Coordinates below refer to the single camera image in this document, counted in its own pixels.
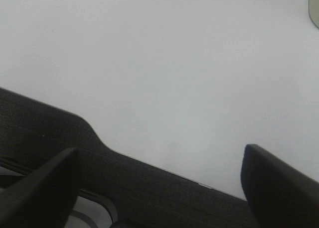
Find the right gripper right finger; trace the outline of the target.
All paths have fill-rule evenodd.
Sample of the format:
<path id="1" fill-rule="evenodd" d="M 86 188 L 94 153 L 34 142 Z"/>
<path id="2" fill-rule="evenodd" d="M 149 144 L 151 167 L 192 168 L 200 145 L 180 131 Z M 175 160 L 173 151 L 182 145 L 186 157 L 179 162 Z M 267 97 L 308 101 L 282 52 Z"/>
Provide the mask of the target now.
<path id="1" fill-rule="evenodd" d="M 241 185 L 261 228 L 317 228 L 319 184 L 256 144 L 245 147 Z"/>

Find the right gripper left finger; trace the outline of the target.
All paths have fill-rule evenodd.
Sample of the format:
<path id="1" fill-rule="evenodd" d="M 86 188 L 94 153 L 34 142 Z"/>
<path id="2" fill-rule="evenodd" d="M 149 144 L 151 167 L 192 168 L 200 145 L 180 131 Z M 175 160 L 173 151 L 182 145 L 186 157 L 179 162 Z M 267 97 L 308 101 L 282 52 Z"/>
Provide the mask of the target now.
<path id="1" fill-rule="evenodd" d="M 2 228 L 62 228 L 80 190 L 79 153 L 67 148 L 0 193 Z"/>

